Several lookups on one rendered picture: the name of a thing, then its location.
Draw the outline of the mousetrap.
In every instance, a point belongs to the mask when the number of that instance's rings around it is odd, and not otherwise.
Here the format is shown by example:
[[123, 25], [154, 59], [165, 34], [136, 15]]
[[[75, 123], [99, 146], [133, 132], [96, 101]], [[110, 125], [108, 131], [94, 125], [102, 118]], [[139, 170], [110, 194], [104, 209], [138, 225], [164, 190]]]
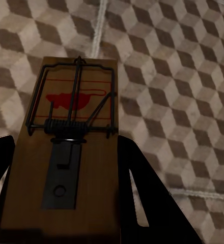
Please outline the mousetrap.
[[118, 60], [43, 57], [0, 194], [0, 244], [121, 244]]

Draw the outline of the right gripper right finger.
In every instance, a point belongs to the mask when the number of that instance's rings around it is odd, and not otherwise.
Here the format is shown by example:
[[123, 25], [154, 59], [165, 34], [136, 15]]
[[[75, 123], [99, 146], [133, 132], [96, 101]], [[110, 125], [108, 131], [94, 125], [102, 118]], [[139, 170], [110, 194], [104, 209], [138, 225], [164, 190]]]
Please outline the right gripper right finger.
[[[129, 169], [149, 227], [137, 223]], [[137, 144], [118, 135], [121, 244], [203, 244]]]

